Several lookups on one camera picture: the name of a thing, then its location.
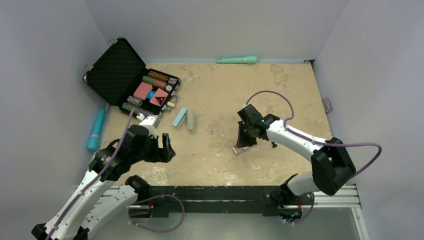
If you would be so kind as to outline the red white staple box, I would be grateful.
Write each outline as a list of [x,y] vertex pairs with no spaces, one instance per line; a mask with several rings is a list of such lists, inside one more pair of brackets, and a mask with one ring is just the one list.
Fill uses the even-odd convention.
[[250,146],[244,146],[244,147],[237,147],[237,146],[233,146],[231,149],[234,152],[235,155],[239,155],[242,152],[248,150],[249,148],[251,148]]

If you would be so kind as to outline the light blue stapler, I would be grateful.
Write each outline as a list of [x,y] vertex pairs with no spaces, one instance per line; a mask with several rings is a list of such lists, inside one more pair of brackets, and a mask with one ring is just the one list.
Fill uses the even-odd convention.
[[178,129],[181,124],[184,122],[184,120],[187,118],[188,109],[186,107],[182,107],[176,117],[174,118],[172,122],[172,126],[175,129]]

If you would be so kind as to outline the green stapler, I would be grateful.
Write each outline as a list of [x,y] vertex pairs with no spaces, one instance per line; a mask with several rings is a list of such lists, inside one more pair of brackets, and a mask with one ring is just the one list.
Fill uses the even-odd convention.
[[195,130],[195,115],[192,109],[187,110],[187,131],[193,133]]

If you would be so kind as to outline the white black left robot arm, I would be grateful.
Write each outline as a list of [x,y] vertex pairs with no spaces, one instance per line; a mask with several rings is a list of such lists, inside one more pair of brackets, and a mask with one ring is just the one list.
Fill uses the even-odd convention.
[[93,222],[90,216],[99,198],[131,166],[144,161],[168,163],[176,155],[168,133],[162,134],[162,147],[153,126],[132,125],[125,135],[100,149],[89,164],[81,183],[62,207],[48,222],[33,227],[31,234],[37,240],[80,240],[91,231],[84,220]]

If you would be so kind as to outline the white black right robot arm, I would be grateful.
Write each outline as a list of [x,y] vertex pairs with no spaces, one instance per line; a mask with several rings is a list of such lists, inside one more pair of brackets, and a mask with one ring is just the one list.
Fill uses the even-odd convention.
[[312,192],[333,196],[357,172],[346,147],[336,137],[326,140],[306,134],[273,114],[263,116],[252,104],[237,114],[240,121],[234,150],[252,147],[262,139],[287,147],[310,162],[310,172],[294,174],[280,186],[280,196],[288,204]]

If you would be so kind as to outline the red triangle card deck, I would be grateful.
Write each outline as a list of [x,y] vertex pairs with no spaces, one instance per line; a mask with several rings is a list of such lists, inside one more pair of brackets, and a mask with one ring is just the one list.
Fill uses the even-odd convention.
[[169,96],[169,93],[167,91],[165,91],[165,90],[163,90],[161,88],[158,88],[154,92],[154,94],[151,96],[149,102],[152,105],[161,107],[165,103],[165,101],[166,101],[166,99],[167,99],[168,96]]

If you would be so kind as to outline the blue handheld massager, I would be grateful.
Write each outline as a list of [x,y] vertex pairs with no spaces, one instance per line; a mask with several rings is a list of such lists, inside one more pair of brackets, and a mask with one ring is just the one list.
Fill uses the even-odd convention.
[[96,116],[91,135],[87,141],[86,149],[89,152],[95,152],[99,146],[100,136],[103,129],[103,124],[105,121],[106,111],[104,108],[101,108]]

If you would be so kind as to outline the pink card deck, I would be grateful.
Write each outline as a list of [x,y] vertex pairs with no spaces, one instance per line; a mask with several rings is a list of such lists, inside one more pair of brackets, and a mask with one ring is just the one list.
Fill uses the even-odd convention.
[[133,96],[138,99],[145,100],[152,90],[153,86],[151,84],[141,82],[140,85],[134,91]]

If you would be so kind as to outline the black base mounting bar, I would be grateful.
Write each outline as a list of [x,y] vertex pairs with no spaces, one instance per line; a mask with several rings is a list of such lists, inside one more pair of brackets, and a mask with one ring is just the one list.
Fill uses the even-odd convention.
[[280,186],[151,186],[137,197],[147,200],[129,207],[135,219],[167,218],[171,213],[260,214],[300,219],[308,212],[311,193],[283,195]]

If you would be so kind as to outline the teal green handheld massager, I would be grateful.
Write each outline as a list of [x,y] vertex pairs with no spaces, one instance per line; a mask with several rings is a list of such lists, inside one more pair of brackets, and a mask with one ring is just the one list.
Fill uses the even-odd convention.
[[244,57],[230,57],[230,58],[221,58],[215,61],[216,64],[256,64],[256,56],[244,56]]

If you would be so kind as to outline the black poker chip case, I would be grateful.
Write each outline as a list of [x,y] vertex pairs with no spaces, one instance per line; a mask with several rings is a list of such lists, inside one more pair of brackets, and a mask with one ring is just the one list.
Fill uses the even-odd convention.
[[[148,67],[128,40],[120,36],[88,69],[83,81],[109,105],[124,113],[140,110],[144,115],[160,115],[172,111],[167,103],[177,96],[181,79],[177,76]],[[145,82],[153,86],[145,100],[133,96],[137,87]],[[162,106],[150,103],[157,89],[169,93]]]

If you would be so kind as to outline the aluminium frame rail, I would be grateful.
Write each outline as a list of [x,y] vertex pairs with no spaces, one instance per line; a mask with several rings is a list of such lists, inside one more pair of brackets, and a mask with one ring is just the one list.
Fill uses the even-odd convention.
[[[83,225],[89,227],[90,232],[87,237],[80,240],[91,240],[100,228],[115,217],[120,211],[128,209],[137,204],[146,203],[147,200],[138,201],[137,198],[142,192],[148,191],[150,186],[138,186],[136,183],[125,184],[121,186],[112,186],[99,198],[94,205],[94,209],[90,212],[91,217],[95,217],[95,221],[84,220]],[[344,186],[335,195],[330,196],[323,192],[310,193],[312,196],[311,207],[314,208],[348,208],[353,209],[357,213],[361,207],[359,194],[356,186]],[[289,217],[287,219],[280,216],[284,223],[295,224],[302,218],[306,217],[307,213],[301,215],[299,219]]]

